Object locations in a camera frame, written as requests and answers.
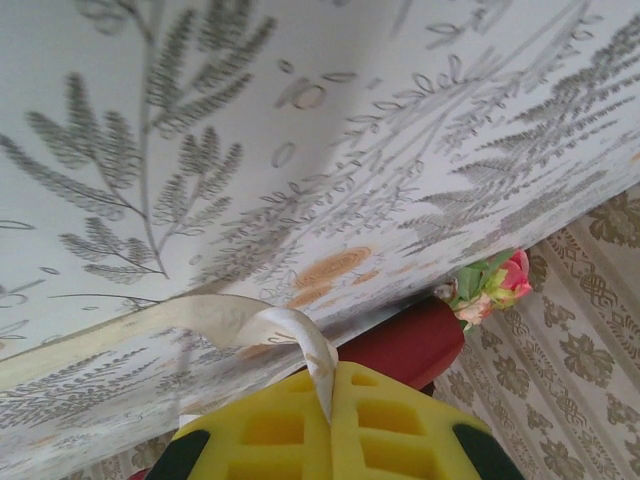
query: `green leaf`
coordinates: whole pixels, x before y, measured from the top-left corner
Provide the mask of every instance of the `green leaf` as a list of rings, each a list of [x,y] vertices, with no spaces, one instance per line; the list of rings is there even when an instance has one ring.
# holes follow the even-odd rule
[[[486,285],[486,283],[489,281],[491,276],[496,272],[496,270],[498,270],[504,262],[506,262],[513,256],[514,251],[515,250],[513,249],[505,250],[504,252],[500,252],[496,254],[489,261],[489,265],[482,275],[482,280],[480,281],[479,288],[482,288]]]
[[[472,272],[473,270],[470,268],[461,268],[456,274],[456,278],[458,279],[458,295],[466,301],[469,301],[471,298],[469,295]]]

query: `orange stain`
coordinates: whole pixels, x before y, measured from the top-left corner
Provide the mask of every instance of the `orange stain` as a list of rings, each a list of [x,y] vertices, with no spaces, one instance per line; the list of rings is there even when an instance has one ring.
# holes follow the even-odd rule
[[[370,272],[363,273],[362,275],[356,278],[352,285],[360,285],[361,283],[368,282],[374,277],[377,277],[380,272],[378,270],[371,270]]]
[[[318,285],[315,287],[307,288],[302,290],[297,297],[291,299],[289,303],[287,303],[287,307],[289,308],[299,308],[304,305],[309,305],[319,298],[324,297],[331,291],[331,284],[325,283],[322,285]]]
[[[405,265],[404,267],[398,269],[398,270],[393,270],[392,272],[389,272],[389,275],[400,275],[401,273],[406,273],[409,270],[413,270],[413,268],[416,266],[415,263],[410,263],[408,265]]]
[[[418,270],[426,270],[429,267],[433,267],[436,264],[436,262],[427,262],[424,265],[420,265],[418,267]]]
[[[42,445],[47,445],[48,443],[51,443],[51,440],[55,440],[56,438],[58,438],[58,435],[48,435],[46,437],[42,437],[37,440],[34,440],[33,442],[30,442],[29,446],[40,447]]]
[[[371,253],[369,247],[354,247],[318,260],[298,275],[294,287],[303,289],[329,283],[340,275],[362,265],[362,262],[371,256]]]

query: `leaf pattern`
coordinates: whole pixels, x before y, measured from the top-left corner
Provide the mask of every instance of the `leaf pattern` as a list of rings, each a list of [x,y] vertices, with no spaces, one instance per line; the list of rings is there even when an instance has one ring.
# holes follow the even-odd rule
[[[38,112],[28,112],[27,122],[65,167],[76,170],[91,162],[91,158],[80,151],[71,133],[57,123]]]
[[[102,171],[112,187],[131,188],[140,175],[140,151],[136,147],[127,120],[121,114],[107,112],[105,120],[107,138],[102,145]]]
[[[126,248],[127,258],[134,264],[144,265],[154,259],[151,249],[139,238],[128,238]]]
[[[98,275],[114,283],[132,285],[149,273],[149,270],[141,267],[112,267],[110,265],[88,264],[83,267],[84,271],[93,275]]]
[[[186,128],[193,126],[196,122],[224,108],[227,104],[235,100],[252,78],[253,75],[246,73],[219,92],[176,107],[162,117],[162,121],[159,122],[160,128],[179,132],[184,131]]]
[[[167,180],[153,214],[155,225],[180,222],[187,211],[187,187],[182,175],[174,175]]]
[[[87,157],[96,159],[96,145],[102,142],[98,123],[91,106],[82,77],[72,73],[67,79],[67,107],[69,110],[69,134],[78,149]]]
[[[211,205],[200,210],[183,222],[183,226],[177,233],[187,236],[195,236],[204,233],[204,227],[211,226],[220,218],[231,204],[231,197],[222,197],[214,200]]]
[[[206,93],[241,72],[260,53],[262,47],[273,34],[276,24],[275,19],[271,17],[264,19],[246,43],[235,47],[220,62],[209,64],[203,69],[196,80],[195,89]]]
[[[99,262],[111,255],[111,250],[105,246],[96,245],[73,233],[60,235],[62,244],[74,255],[90,262]]]
[[[119,252],[124,248],[124,243],[113,231],[98,217],[87,218],[87,236],[95,244],[108,248],[111,252]]]
[[[167,32],[164,48],[149,78],[148,100],[152,105],[169,108],[180,92],[178,80],[194,16],[194,10],[184,10]]]
[[[36,162],[4,135],[0,135],[0,145],[9,159],[22,171],[64,200],[109,220],[120,220],[124,217],[126,205],[114,195],[89,187]]]
[[[193,135],[185,135],[180,153],[180,169],[185,175],[207,173],[219,161],[219,140],[213,127],[207,127],[202,138],[202,146]]]
[[[213,174],[203,182],[200,196],[205,200],[211,200],[220,195],[233,175],[238,171],[242,157],[242,145],[234,143],[229,149],[224,163],[218,165]]]

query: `beige damask wallpaper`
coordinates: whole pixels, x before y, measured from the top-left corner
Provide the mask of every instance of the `beige damask wallpaper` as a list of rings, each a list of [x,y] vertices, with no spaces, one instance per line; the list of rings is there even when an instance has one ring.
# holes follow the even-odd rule
[[[534,293],[437,382],[528,479],[640,476],[640,186],[530,250]]]

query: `yellow plastic object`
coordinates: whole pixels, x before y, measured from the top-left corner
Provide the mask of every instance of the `yellow plastic object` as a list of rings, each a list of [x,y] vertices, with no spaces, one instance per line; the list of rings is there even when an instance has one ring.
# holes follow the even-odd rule
[[[486,438],[463,442],[454,429],[487,436],[483,422],[361,365],[338,364],[332,408],[329,427],[308,372],[300,372],[180,429],[147,478],[523,478],[509,469],[487,474],[486,458],[478,473],[474,463],[486,454],[475,452],[474,462],[462,443],[475,449]]]

